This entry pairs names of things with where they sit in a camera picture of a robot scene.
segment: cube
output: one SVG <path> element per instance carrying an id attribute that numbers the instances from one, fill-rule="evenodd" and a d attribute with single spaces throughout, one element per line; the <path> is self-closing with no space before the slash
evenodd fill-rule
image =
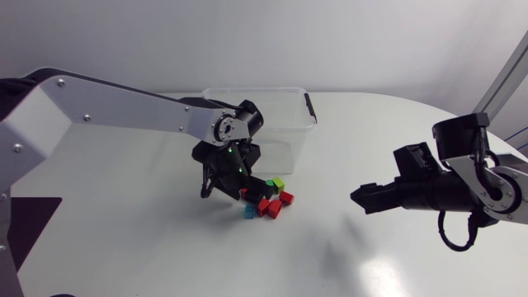
<path id="1" fill-rule="evenodd" d="M 253 219 L 255 217 L 255 211 L 244 211 L 244 219 Z"/>
<path id="2" fill-rule="evenodd" d="M 262 199 L 257 205 L 257 215 L 263 217 L 267 214 L 267 211 L 270 208 L 271 202 L 267 199 Z"/>
<path id="3" fill-rule="evenodd" d="M 280 200 L 274 200 L 270 203 L 268 208 L 267 215 L 271 216 L 273 219 L 276 219 L 279 213 L 281 212 L 282 202 Z"/>
<path id="4" fill-rule="evenodd" d="M 290 205 L 293 203 L 294 201 L 294 198 L 295 196 L 291 195 L 290 193 L 288 192 L 285 192 L 285 191 L 282 191 L 279 195 L 279 199 L 280 201 L 282 201 L 283 203 L 287 204 L 287 205 Z"/>
<path id="5" fill-rule="evenodd" d="M 248 189 L 240 189 L 240 197 L 242 199 L 246 199 L 246 192 L 248 191 Z"/>
<path id="6" fill-rule="evenodd" d="M 281 180 L 280 177 L 274 177 L 272 181 L 276 187 L 276 193 L 277 194 L 281 193 L 284 190 L 285 183 Z"/>

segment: white table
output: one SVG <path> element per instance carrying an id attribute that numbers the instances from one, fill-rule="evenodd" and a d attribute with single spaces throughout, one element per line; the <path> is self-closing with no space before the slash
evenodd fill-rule
<path id="1" fill-rule="evenodd" d="M 191 136 L 74 126 L 13 187 L 64 198 L 19 271 L 26 296 L 526 296 L 528 226 L 481 229 L 458 253 L 436 212 L 365 215 L 350 200 L 398 175 L 393 150 L 426 140 L 436 154 L 431 127 L 453 115 L 375 94 L 311 97 L 318 127 L 282 176 L 296 199 L 277 220 L 244 219 L 218 191 L 202 200 Z M 447 215 L 453 241 L 465 243 L 466 216 Z"/>

